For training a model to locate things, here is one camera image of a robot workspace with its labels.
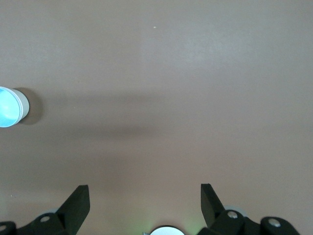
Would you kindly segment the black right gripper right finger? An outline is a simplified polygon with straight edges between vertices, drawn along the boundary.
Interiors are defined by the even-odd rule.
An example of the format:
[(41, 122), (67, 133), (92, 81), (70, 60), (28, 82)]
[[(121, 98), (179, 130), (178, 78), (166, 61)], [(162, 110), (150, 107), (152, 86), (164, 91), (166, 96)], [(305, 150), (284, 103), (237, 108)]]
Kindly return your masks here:
[(200, 235), (260, 235), (261, 227), (236, 210), (227, 210), (210, 184), (201, 184), (201, 211), (206, 223)]

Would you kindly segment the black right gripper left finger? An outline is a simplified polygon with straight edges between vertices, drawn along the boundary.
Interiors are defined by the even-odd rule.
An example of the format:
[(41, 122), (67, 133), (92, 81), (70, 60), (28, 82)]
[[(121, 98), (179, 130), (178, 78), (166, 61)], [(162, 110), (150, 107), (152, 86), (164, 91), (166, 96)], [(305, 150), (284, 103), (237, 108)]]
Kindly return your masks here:
[(55, 213), (44, 213), (18, 228), (18, 235), (75, 235), (90, 211), (89, 187), (78, 186)]

